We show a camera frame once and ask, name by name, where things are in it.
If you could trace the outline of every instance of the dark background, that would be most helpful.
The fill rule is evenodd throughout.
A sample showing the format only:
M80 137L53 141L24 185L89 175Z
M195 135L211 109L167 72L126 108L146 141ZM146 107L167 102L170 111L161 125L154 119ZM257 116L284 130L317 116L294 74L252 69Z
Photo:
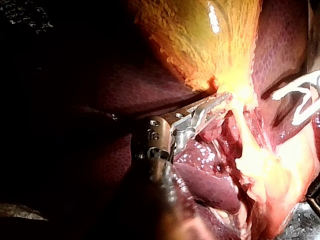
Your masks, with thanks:
M118 2L0 1L0 202L26 205L50 220L1 218L1 239L79 239L108 195L85 172L74 174L87 161L84 149L109 141L114 128L72 106L95 105L97 74L110 61L149 54ZM8 4L23 6L31 19L18 24ZM53 27L42 26L48 21Z

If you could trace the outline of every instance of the screw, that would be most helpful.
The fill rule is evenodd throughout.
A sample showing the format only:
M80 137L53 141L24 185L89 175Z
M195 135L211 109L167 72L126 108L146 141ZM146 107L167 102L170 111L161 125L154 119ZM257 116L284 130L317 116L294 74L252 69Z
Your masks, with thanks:
M178 119L182 119L184 117L181 113L178 112L174 116Z
M159 125L160 125L160 123L159 123L157 120L153 120L153 119L152 119L152 120L150 120L150 122L149 122L149 123L150 123L150 125L151 125L151 126L154 126L154 127L157 127L157 126L159 126Z

